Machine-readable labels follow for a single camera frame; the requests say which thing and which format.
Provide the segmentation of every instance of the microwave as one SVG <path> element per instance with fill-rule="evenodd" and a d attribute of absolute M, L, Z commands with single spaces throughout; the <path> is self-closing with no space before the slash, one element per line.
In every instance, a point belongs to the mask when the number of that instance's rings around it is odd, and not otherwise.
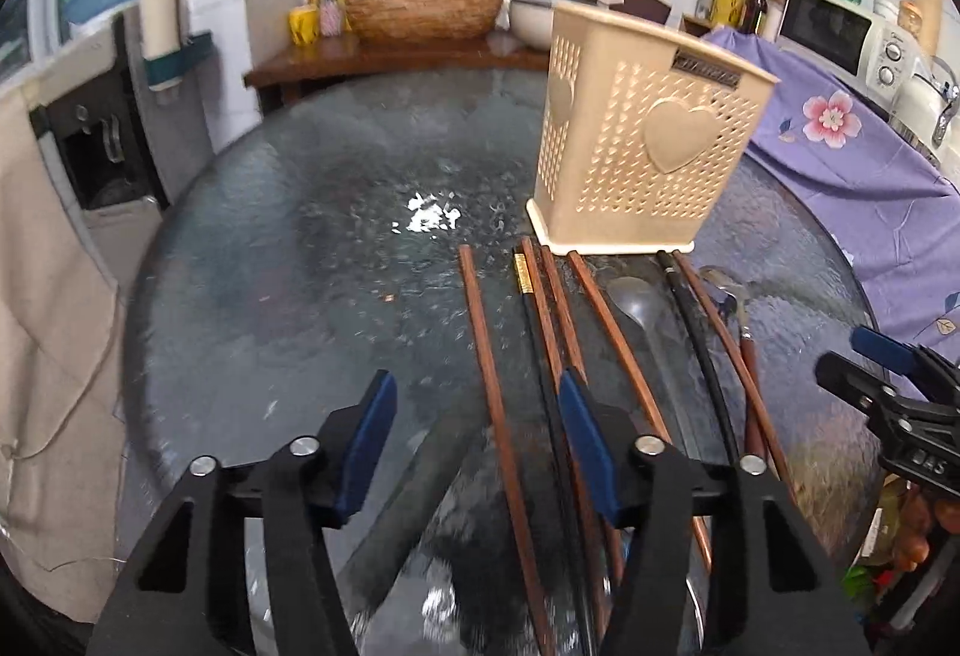
<path fill-rule="evenodd" d="M 900 85 L 930 75 L 906 29 L 849 1 L 787 0 L 776 44 L 832 73 L 884 118 Z"/>

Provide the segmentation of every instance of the utensil holder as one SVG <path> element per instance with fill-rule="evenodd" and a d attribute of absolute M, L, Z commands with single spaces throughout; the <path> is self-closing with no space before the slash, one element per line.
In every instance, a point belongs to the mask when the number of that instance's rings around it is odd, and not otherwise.
<path fill-rule="evenodd" d="M 554 4 L 536 236 L 557 255 L 693 249 L 775 76 L 648 20 Z"/>

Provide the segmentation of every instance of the silver screw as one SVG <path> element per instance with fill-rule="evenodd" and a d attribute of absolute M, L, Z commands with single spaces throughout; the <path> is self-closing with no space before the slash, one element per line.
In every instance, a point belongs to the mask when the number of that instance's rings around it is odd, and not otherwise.
<path fill-rule="evenodd" d="M 661 440 L 659 437 L 650 436 L 649 434 L 638 437 L 634 445 L 635 448 L 644 455 L 660 455 L 666 450 L 664 440 Z"/>
<path fill-rule="evenodd" d="M 740 469 L 749 474 L 763 474 L 767 471 L 767 462 L 758 455 L 745 455 L 740 460 Z"/>
<path fill-rule="evenodd" d="M 200 455 L 190 462 L 190 474 L 197 477 L 206 477 L 217 468 L 217 459 L 212 455 Z"/>
<path fill-rule="evenodd" d="M 320 443 L 316 437 L 296 437 L 290 443 L 290 453 L 293 455 L 314 455 L 320 450 Z"/>

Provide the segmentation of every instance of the round table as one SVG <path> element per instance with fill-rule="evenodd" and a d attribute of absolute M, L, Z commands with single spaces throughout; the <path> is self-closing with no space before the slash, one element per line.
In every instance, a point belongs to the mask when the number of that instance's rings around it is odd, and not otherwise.
<path fill-rule="evenodd" d="M 539 73 L 453 70 L 352 81 L 272 116 L 203 172 L 165 217 L 128 312 L 131 462 L 121 549 L 192 458 L 267 458 L 356 402 L 386 368 L 400 386 L 400 408 L 370 496 L 343 530 L 326 535 L 354 632 L 368 654 L 421 652 L 416 643 L 443 654 L 534 652 L 457 263 L 467 242 L 558 642 L 564 653 L 580 652 L 568 567 L 558 558 L 544 410 L 512 272 L 512 247 L 532 234 L 524 203 L 545 83 Z M 408 230 L 418 193 L 459 210 L 455 227 Z M 692 258 L 749 281 L 761 391 L 800 506 L 842 567 L 863 537 L 880 481 L 862 416 L 813 381 L 816 357 L 852 356 L 848 330 L 871 322 L 851 268 L 805 207 L 749 158 Z M 649 258 L 589 263 L 601 287 L 621 275 L 643 277 L 669 303 Z M 594 395 L 644 426 L 592 308 L 565 263 L 562 272 Z M 614 314 L 678 445 L 721 461 L 675 311 L 656 338 Z M 709 339 L 741 431 L 742 391 L 718 340 Z M 248 576 L 262 614 L 258 560 Z"/>

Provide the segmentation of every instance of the electric kettle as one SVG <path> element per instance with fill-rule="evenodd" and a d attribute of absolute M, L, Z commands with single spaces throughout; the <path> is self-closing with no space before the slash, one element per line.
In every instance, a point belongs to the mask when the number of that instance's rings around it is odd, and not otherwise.
<path fill-rule="evenodd" d="M 909 145 L 939 167 L 947 145 L 960 147 L 960 89 L 953 70 L 940 58 L 932 59 L 949 73 L 950 81 L 939 86 L 914 74 L 896 92 L 890 108 L 890 127 Z"/>

